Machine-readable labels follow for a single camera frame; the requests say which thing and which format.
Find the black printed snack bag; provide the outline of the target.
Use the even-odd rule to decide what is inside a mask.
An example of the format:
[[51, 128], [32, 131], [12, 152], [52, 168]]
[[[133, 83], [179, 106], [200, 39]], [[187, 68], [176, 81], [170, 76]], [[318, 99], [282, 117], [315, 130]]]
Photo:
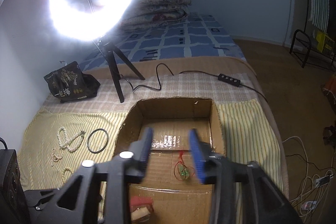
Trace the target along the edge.
[[45, 75], [44, 79], [60, 103], [94, 98], [101, 85], [92, 75], [83, 73], [76, 61]]

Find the brown cardboard box tray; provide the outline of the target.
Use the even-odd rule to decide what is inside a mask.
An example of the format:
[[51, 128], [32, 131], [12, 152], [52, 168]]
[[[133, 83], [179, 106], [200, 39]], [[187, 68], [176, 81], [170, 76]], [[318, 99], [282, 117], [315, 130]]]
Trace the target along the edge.
[[196, 173], [190, 181], [178, 181], [173, 174], [179, 151], [187, 166], [194, 167], [189, 132], [196, 129], [201, 141], [213, 151], [226, 154], [220, 115], [211, 99], [161, 98], [138, 101], [122, 122], [114, 153], [127, 150], [131, 142], [153, 129], [151, 155], [146, 177], [131, 184], [129, 197], [151, 197], [154, 213], [145, 223], [208, 223], [213, 188], [202, 185]]

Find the red leather strap watch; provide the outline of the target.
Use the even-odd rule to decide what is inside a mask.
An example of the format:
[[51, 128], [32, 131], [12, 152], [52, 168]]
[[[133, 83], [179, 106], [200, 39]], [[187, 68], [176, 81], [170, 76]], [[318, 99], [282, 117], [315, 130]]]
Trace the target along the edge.
[[153, 199], [151, 197], [133, 196], [130, 198], [131, 221], [140, 223], [148, 221], [154, 213]]

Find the yellow black box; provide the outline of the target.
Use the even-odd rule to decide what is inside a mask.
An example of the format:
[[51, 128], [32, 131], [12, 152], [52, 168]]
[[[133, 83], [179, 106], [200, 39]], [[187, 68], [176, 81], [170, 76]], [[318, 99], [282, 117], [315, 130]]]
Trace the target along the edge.
[[330, 57], [333, 48], [334, 48], [334, 40], [332, 40], [327, 33], [324, 33], [320, 30], [317, 31], [316, 38], [317, 40], [317, 50], [323, 55]]

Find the black tripod stand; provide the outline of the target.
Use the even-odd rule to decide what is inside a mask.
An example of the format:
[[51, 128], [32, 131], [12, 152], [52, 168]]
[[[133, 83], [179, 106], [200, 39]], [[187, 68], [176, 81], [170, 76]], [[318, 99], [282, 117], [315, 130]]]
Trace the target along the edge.
[[104, 45], [104, 43], [101, 40], [93, 41], [93, 43], [98, 49], [98, 51], [101, 53], [101, 55], [104, 57], [104, 59], [107, 61], [118, 98], [120, 102], [123, 103], [125, 98], [123, 96], [123, 92], [122, 92], [122, 88], [120, 84], [122, 75], [118, 69], [117, 61], [116, 61], [114, 54], [116, 54], [123, 61], [123, 63], [127, 65], [133, 73], [135, 73], [135, 75], [140, 80], [145, 80], [145, 77], [143, 77], [143, 75], [138, 71], [138, 69], [124, 55], [124, 53], [120, 50], [120, 48], [115, 46], [113, 43], [108, 43]]

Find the yellow striped cloth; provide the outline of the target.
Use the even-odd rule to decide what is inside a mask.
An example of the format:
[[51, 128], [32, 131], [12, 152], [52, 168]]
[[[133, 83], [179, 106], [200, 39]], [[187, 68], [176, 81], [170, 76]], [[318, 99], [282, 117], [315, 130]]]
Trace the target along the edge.
[[[258, 162], [283, 189], [280, 145], [259, 101], [215, 104], [226, 142], [224, 155], [243, 164]], [[63, 186], [84, 160], [112, 159], [129, 111], [52, 113], [40, 109], [25, 131], [18, 156], [23, 189]]]

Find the blue checkered bed sheet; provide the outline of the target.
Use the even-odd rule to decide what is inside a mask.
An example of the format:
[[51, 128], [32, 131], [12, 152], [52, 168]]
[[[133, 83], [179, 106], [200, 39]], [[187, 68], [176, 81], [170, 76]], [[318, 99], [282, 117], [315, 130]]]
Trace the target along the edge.
[[182, 23], [121, 33], [116, 47], [132, 63], [200, 56], [246, 60], [240, 47], [212, 15], [197, 13]]

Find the beige plaid blanket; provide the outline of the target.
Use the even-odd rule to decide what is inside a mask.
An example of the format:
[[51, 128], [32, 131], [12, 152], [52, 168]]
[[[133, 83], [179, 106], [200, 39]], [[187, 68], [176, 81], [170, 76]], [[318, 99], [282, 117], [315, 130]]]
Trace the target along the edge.
[[219, 81], [216, 77], [201, 74], [187, 73], [180, 75], [161, 75], [150, 77], [145, 85], [153, 88], [161, 88], [160, 91], [153, 91], [147, 88], [139, 88], [132, 91], [126, 81], [121, 82], [122, 91], [125, 97], [120, 102], [112, 80], [100, 80], [100, 88], [95, 98], [80, 100], [76, 102], [60, 103], [58, 99], [49, 95], [43, 107], [52, 113], [99, 113], [99, 112], [127, 112], [140, 100], [152, 98], [208, 98], [215, 103], [231, 103], [254, 100], [258, 98], [249, 77], [243, 74], [236, 74], [235, 77], [242, 77], [245, 87], [234, 87]]

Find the black metal clothes rack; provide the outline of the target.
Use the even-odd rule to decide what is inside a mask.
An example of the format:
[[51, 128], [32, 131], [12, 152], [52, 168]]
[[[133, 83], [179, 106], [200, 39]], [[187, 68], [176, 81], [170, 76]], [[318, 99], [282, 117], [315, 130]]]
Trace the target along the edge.
[[[330, 12], [331, 12], [331, 0], [329, 0], [329, 21], [330, 22]], [[291, 38], [291, 44], [289, 48], [289, 53], [293, 55], [300, 63], [301, 67], [304, 68], [308, 65], [324, 69], [326, 71], [335, 71], [335, 43], [333, 52], [330, 57], [327, 57], [317, 50], [317, 40], [316, 34], [319, 30], [317, 27], [313, 26], [309, 19], [310, 12], [310, 0], [306, 0], [306, 15], [303, 28], [296, 29]]]

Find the red string jade pendant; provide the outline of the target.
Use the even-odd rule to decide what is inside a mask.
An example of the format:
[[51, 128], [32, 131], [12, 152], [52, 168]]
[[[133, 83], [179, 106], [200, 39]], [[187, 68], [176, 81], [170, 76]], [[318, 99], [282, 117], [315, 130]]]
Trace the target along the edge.
[[183, 159], [184, 151], [179, 151], [178, 160], [174, 165], [173, 174], [178, 181], [190, 181], [195, 174], [192, 166], [187, 166]]

